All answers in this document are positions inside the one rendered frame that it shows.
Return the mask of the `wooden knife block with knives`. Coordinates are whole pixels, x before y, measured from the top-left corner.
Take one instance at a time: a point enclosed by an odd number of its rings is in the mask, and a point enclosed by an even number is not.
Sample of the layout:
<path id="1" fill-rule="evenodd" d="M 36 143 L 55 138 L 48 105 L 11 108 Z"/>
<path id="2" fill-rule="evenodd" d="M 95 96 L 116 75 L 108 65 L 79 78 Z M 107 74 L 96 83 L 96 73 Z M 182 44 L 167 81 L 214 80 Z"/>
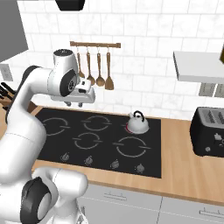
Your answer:
<path id="1" fill-rule="evenodd" d="M 5 82 L 0 83 L 0 103 L 2 104 L 4 110 L 7 110 L 11 105 L 15 93 L 16 91 Z"/>

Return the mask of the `wooden utensil rail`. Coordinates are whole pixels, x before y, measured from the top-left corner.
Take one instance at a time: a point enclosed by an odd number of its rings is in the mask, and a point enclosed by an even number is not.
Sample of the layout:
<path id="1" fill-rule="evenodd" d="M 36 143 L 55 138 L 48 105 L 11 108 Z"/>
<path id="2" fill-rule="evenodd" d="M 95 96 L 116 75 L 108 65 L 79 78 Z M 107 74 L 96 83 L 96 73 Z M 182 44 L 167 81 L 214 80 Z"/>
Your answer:
<path id="1" fill-rule="evenodd" d="M 70 46 L 121 48 L 121 43 L 89 43 L 70 41 Z"/>

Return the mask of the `wooden hanging ladle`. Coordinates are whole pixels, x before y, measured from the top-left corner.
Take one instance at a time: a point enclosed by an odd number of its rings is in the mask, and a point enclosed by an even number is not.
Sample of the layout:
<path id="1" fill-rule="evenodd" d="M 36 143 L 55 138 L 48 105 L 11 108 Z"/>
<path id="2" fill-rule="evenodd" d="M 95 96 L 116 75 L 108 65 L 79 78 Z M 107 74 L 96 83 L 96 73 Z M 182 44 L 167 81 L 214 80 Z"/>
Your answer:
<path id="1" fill-rule="evenodd" d="M 90 67 L 90 53 L 87 49 L 87 69 L 88 69 L 88 77 L 87 79 L 91 82 L 91 85 L 93 86 L 95 84 L 95 78 L 91 74 L 91 67 Z"/>

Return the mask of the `grey drawer front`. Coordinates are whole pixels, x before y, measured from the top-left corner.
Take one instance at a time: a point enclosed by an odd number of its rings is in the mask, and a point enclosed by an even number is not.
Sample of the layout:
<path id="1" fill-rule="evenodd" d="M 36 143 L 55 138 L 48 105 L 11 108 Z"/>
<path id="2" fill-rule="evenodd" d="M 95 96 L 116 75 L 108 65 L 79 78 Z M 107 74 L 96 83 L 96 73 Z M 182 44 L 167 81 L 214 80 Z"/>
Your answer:
<path id="1" fill-rule="evenodd" d="M 109 193 L 109 192 L 112 192 L 114 194 L 122 193 L 123 196 L 127 197 L 127 201 L 120 201 L 116 199 L 108 199 L 103 197 L 104 193 Z M 92 185 L 92 184 L 88 186 L 88 189 L 86 193 L 84 194 L 84 197 L 88 199 L 114 202 L 114 203 L 118 203 L 125 206 L 139 207 L 139 208 L 145 208 L 145 209 L 150 209 L 155 211 L 159 210 L 160 202 L 162 199 L 161 196 L 157 196 L 153 194 L 133 192 L 133 191 L 123 190 L 123 189 L 116 189 L 112 187 Z"/>
<path id="2" fill-rule="evenodd" d="M 224 224 L 224 219 L 199 214 L 199 210 L 224 214 L 224 206 L 163 197 L 157 224 Z"/>

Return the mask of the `wooden hanging round spoon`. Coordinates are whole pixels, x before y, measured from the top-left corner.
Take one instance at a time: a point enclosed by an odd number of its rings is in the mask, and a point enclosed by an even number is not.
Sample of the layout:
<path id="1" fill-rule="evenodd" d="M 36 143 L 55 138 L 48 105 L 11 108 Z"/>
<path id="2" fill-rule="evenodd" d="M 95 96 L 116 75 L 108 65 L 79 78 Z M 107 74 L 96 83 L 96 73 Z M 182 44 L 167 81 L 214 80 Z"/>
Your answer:
<path id="1" fill-rule="evenodd" d="M 98 77 L 96 79 L 96 85 L 99 87 L 103 87 L 105 84 L 105 80 L 102 78 L 101 74 L 101 54 L 97 53 L 97 65 L 98 65 Z"/>

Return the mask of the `black toaster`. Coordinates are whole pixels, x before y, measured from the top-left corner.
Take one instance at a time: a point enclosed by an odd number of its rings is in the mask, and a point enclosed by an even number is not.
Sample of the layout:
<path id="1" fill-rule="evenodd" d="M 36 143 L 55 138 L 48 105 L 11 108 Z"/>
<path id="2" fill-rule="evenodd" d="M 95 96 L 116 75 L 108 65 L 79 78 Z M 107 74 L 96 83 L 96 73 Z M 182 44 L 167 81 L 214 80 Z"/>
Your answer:
<path id="1" fill-rule="evenodd" d="M 198 107 L 190 126 L 197 156 L 224 158 L 224 108 Z"/>

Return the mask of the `white wall shelf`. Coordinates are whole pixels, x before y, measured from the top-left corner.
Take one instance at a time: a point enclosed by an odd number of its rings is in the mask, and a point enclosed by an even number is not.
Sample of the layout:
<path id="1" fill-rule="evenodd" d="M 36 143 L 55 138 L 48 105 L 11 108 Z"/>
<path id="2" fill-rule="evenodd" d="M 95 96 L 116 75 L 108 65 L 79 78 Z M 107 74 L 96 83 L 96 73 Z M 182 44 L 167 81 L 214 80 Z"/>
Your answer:
<path id="1" fill-rule="evenodd" d="M 224 64 L 217 52 L 174 52 L 179 81 L 224 84 Z"/>

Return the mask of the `grey wall cupboard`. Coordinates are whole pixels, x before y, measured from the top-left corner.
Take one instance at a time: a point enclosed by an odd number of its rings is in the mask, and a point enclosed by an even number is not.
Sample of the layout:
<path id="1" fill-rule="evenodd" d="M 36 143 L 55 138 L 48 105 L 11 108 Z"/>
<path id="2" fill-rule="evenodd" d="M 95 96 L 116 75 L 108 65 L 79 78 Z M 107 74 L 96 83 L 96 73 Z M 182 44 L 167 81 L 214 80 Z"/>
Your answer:
<path id="1" fill-rule="evenodd" d="M 28 50 L 16 0 L 0 0 L 0 62 Z"/>

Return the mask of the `black range hood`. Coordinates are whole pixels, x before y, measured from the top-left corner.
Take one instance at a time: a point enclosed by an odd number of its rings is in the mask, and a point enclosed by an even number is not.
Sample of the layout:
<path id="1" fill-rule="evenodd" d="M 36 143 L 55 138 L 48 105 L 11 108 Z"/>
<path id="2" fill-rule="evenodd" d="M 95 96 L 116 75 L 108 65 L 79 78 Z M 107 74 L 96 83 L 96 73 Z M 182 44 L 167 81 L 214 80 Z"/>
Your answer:
<path id="1" fill-rule="evenodd" d="M 85 0 L 55 0 L 61 11 L 82 11 Z"/>

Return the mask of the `grey cupboard door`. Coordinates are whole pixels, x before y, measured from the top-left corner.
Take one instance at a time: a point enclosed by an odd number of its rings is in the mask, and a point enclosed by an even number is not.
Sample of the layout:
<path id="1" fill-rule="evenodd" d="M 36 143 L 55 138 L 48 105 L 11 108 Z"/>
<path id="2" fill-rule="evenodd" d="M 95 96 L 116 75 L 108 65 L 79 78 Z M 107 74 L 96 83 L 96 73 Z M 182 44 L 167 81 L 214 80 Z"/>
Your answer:
<path id="1" fill-rule="evenodd" d="M 79 198 L 89 224 L 157 224 L 158 211 L 137 206 L 107 202 L 98 199 Z"/>

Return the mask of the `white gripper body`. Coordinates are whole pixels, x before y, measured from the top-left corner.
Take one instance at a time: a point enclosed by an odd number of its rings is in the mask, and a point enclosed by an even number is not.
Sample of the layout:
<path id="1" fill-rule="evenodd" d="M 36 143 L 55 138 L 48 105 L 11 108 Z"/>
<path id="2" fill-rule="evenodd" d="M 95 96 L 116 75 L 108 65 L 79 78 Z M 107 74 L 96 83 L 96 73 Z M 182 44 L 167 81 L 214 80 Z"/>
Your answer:
<path id="1" fill-rule="evenodd" d="M 76 88 L 66 97 L 52 96 L 51 99 L 56 102 L 94 103 L 95 91 L 92 87 L 88 91 L 86 89 Z"/>

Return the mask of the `wooden hanging spatula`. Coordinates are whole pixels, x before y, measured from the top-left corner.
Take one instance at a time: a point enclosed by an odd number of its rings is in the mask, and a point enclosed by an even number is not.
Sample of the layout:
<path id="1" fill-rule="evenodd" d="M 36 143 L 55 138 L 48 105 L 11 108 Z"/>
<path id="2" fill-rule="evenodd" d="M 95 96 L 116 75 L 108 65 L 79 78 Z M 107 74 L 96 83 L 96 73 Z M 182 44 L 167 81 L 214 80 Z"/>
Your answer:
<path id="1" fill-rule="evenodd" d="M 114 89 L 114 82 L 110 76 L 110 52 L 107 52 L 107 71 L 108 71 L 108 77 L 105 81 L 105 88 L 107 90 L 113 90 Z"/>

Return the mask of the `grey wall switch plate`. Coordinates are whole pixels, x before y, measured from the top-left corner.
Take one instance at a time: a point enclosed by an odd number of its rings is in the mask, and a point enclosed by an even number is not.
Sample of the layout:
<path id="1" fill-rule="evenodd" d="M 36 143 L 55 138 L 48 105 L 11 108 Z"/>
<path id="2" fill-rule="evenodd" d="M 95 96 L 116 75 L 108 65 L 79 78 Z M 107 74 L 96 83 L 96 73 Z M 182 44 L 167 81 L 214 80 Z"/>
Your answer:
<path id="1" fill-rule="evenodd" d="M 213 83 L 202 83 L 199 89 L 199 96 L 212 97 L 215 85 Z"/>
<path id="2" fill-rule="evenodd" d="M 215 97 L 224 98 L 224 84 L 219 84 L 216 88 Z"/>

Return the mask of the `black hob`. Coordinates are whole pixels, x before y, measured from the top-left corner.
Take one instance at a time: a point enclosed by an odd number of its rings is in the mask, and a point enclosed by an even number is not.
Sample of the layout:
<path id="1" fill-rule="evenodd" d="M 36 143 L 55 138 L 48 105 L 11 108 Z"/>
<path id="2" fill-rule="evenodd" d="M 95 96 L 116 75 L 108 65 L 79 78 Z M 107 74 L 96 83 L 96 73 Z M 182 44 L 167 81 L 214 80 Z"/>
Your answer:
<path id="1" fill-rule="evenodd" d="M 149 130 L 141 135 L 129 133 L 124 115 L 43 108 L 36 117 L 46 130 L 46 141 L 38 158 L 49 162 L 79 165 L 105 171 L 161 178 L 161 121 L 149 120 Z M 66 162 L 61 157 L 69 154 Z M 85 164 L 91 156 L 93 163 Z M 111 163 L 119 161 L 112 169 Z M 137 172 L 142 164 L 144 172 Z"/>

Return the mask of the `white wall outlet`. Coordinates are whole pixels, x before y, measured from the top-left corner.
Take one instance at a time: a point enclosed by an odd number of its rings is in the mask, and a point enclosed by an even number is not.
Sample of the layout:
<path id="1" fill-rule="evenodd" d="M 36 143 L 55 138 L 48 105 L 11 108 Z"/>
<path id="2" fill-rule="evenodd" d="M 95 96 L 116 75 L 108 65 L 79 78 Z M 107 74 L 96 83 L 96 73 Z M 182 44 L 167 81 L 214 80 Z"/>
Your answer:
<path id="1" fill-rule="evenodd" d="M 5 81 L 13 81 L 11 70 L 8 64 L 0 64 L 0 72 Z"/>

